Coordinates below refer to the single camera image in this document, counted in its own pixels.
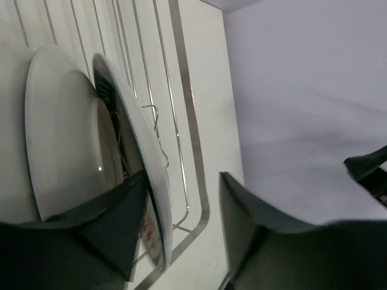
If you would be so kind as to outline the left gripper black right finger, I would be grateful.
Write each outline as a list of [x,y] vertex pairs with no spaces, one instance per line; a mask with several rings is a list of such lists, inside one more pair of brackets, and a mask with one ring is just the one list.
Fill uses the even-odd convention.
[[259,199],[231,174],[219,195],[227,289],[385,289],[386,222],[314,226]]

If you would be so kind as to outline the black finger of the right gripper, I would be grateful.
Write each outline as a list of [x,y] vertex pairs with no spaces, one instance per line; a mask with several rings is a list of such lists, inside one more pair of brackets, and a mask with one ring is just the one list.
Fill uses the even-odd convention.
[[351,178],[362,186],[376,201],[386,207],[386,146],[362,156],[347,158],[344,165]]

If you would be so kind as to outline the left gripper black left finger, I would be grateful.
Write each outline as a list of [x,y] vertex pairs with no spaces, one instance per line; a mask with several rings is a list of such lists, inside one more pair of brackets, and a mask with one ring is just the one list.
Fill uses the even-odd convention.
[[132,277],[144,171],[48,222],[1,224],[2,289],[123,289]]

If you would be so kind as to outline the orange sunburst plate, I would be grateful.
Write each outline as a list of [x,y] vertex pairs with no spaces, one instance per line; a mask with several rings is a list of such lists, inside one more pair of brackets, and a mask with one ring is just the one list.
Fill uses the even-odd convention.
[[89,78],[58,46],[34,54],[27,76],[25,137],[43,221],[124,181],[109,111]]

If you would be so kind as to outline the teal lettered rim plate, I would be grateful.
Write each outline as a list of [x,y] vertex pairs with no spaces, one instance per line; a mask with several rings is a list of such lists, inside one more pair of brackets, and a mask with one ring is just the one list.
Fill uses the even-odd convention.
[[131,173],[144,170],[150,186],[141,225],[141,240],[155,267],[164,272],[172,258],[170,186],[161,148],[132,89],[103,55],[93,55],[96,91],[108,108],[119,114],[120,142]]

